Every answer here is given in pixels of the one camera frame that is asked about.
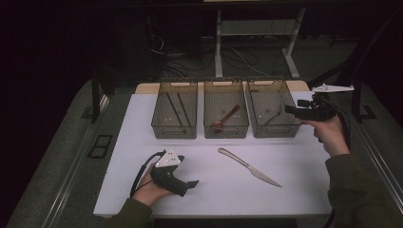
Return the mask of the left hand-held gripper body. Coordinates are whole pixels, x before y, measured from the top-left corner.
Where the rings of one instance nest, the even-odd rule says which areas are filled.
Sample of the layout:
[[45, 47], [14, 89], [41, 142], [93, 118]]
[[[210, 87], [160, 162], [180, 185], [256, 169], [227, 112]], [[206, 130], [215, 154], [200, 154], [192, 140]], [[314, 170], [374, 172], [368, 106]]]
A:
[[156, 161], [150, 172], [151, 178], [159, 187], [174, 195], [183, 197], [187, 190], [187, 182], [177, 179], [174, 171], [179, 167], [180, 160], [174, 148], [164, 150], [163, 155]]

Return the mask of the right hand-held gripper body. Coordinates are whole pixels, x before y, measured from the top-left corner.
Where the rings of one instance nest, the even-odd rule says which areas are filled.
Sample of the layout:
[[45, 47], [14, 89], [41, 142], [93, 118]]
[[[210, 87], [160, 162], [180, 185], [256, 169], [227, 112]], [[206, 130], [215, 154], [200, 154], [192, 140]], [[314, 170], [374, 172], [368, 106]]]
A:
[[355, 88], [341, 85], [321, 85], [313, 87], [311, 105], [309, 107], [300, 106], [300, 119], [311, 121], [327, 121], [336, 115], [336, 108], [330, 102], [330, 94], [335, 92], [354, 91]]

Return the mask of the white tablecloth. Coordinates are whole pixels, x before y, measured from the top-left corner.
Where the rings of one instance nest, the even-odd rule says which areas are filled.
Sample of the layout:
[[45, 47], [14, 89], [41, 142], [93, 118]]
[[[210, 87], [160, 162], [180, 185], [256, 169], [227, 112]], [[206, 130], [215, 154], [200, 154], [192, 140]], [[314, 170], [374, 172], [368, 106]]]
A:
[[[118, 213], [141, 165], [154, 153], [174, 148], [185, 156], [175, 171], [182, 181], [199, 181], [183, 196], [160, 199], [156, 218], [304, 217], [326, 215], [328, 158], [309, 125], [294, 138], [157, 139], [151, 127], [154, 94], [132, 95], [94, 208], [104, 218]], [[240, 163], [222, 155], [222, 147], [281, 185], [254, 177]]]

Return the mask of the white metal stand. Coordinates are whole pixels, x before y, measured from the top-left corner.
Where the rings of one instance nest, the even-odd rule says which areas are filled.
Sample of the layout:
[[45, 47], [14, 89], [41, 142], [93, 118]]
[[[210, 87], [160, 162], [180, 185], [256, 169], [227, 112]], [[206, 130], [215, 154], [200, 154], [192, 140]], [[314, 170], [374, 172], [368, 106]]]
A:
[[215, 72], [217, 77], [223, 76], [221, 58], [221, 38], [230, 36], [289, 36], [286, 47], [281, 49], [282, 56], [293, 79], [300, 75], [292, 53], [302, 25], [306, 8], [300, 8], [295, 19], [255, 19], [255, 20], [223, 20], [221, 10], [217, 11]]

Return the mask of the person's left hand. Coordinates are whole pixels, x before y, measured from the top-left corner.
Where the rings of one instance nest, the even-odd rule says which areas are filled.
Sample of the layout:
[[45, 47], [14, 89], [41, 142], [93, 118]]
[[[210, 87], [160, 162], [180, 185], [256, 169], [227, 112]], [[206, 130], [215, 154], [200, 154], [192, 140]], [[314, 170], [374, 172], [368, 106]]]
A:
[[153, 164], [151, 164], [151, 166], [148, 168], [148, 170], [141, 178], [139, 182], [140, 186], [132, 196], [134, 200], [139, 201], [149, 207], [151, 207], [158, 200], [172, 195], [171, 192], [159, 187], [157, 184], [153, 182], [150, 175], [152, 167]]

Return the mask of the aluminium floor rail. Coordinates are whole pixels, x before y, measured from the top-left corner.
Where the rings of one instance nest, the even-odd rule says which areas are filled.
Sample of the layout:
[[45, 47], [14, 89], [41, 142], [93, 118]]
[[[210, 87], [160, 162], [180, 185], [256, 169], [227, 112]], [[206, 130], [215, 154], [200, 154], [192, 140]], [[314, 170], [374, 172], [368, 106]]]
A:
[[400, 186], [388, 164], [381, 156], [380, 151], [375, 146], [374, 141], [370, 138], [370, 135], [366, 131], [364, 126], [361, 123], [354, 123], [354, 126], [362, 141], [366, 145], [369, 157], [372, 160], [372, 163], [374, 164], [374, 167], [380, 175], [381, 179], [384, 181], [386, 187], [388, 188], [395, 204], [401, 210], [403, 210], [403, 188]]
[[93, 113], [103, 113], [109, 99], [102, 95], [95, 102], [87, 95], [78, 94], [67, 110], [43, 158], [47, 181], [52, 190], [41, 228], [56, 228], [71, 192], [82, 171], [90, 142], [97, 130]]

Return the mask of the black chopstick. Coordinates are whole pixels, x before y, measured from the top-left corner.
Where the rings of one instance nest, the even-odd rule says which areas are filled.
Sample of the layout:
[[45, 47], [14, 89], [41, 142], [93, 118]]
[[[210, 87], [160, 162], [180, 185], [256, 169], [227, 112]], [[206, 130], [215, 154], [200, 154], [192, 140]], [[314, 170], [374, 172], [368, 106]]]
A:
[[179, 125], [182, 126], [182, 120], [180, 118], [179, 112], [178, 112], [178, 110], [177, 110], [177, 108], [175, 106], [174, 101], [172, 100], [172, 97], [171, 97], [170, 93], [165, 92], [165, 94], [166, 94], [166, 97], [167, 97], [167, 99], [168, 99], [168, 101], [169, 101], [169, 103], [170, 103], [170, 105], [171, 105], [171, 107], [173, 109], [173, 112], [174, 112], [174, 114], [175, 114], [175, 116], [176, 116], [176, 118], [177, 118], [177, 120], [179, 122]]
[[188, 125], [191, 126], [191, 122], [190, 122], [190, 120], [189, 120], [189, 118], [188, 118], [186, 109], [185, 109], [184, 104], [183, 104], [183, 101], [182, 101], [181, 94], [180, 94], [179, 92], [177, 92], [177, 97], [178, 97], [178, 99], [179, 99], [179, 101], [180, 101], [180, 104], [181, 104], [181, 107], [182, 107], [182, 110], [183, 110], [183, 115], [184, 115], [184, 117], [186, 118], [186, 121], [187, 121]]

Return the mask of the smoky clear plastic bin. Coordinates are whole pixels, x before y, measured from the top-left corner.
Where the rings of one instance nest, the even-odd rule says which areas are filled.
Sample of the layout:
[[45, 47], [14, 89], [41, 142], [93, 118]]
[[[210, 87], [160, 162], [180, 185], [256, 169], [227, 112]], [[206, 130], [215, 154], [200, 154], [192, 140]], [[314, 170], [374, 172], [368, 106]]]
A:
[[[221, 120], [235, 105], [240, 109], [215, 133], [211, 124]], [[243, 84], [237, 78], [213, 78], [204, 81], [204, 137], [206, 139], [244, 139], [249, 127]]]
[[283, 80], [251, 77], [246, 84], [246, 102], [255, 138], [294, 138], [301, 122], [286, 108], [295, 108], [288, 85]]
[[[179, 112], [182, 126], [173, 112], [165, 92], [170, 93]], [[181, 94], [191, 126], [183, 115], [177, 92]], [[157, 139], [196, 139], [198, 114], [198, 82], [189, 79], [162, 81], [151, 122]]]

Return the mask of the steel table knife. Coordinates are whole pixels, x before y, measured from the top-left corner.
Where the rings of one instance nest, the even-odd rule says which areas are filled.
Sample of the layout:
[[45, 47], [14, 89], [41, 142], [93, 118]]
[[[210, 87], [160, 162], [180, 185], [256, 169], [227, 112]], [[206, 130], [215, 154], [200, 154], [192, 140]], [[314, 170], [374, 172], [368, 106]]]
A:
[[266, 183], [269, 183], [269, 184], [271, 184], [273, 186], [281, 188], [281, 185], [279, 183], [277, 183], [276, 181], [272, 180], [271, 178], [269, 178], [265, 174], [261, 173], [257, 168], [253, 167], [252, 165], [250, 165], [246, 161], [242, 160], [241, 158], [239, 158], [235, 154], [233, 154], [230, 151], [228, 151], [227, 149], [220, 147], [218, 149], [218, 152], [221, 153], [222, 155], [225, 155], [225, 156], [231, 158], [232, 160], [240, 163], [241, 165], [243, 165], [245, 168], [247, 168], [250, 171], [250, 173], [254, 177], [256, 177], [256, 178], [258, 178], [258, 179], [260, 179], [262, 181], [265, 181]]

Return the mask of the person's right hand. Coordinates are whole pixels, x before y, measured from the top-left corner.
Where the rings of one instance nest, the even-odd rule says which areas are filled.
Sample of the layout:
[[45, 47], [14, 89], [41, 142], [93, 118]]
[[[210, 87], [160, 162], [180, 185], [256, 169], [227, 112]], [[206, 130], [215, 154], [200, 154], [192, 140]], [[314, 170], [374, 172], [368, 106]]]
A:
[[334, 116], [324, 122], [303, 120], [314, 128], [314, 136], [321, 139], [324, 150], [331, 156], [339, 156], [350, 153], [350, 149], [344, 139], [343, 126], [338, 118]]

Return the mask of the black metal stand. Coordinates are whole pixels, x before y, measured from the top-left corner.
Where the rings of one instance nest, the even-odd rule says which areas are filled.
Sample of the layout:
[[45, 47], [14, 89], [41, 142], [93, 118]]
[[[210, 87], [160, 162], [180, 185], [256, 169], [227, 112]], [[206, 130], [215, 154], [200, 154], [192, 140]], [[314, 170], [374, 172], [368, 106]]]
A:
[[362, 81], [360, 79], [353, 80], [355, 88], [352, 99], [352, 113], [355, 119], [362, 123], [364, 120], [374, 120], [376, 118], [373, 110], [368, 106], [361, 103]]

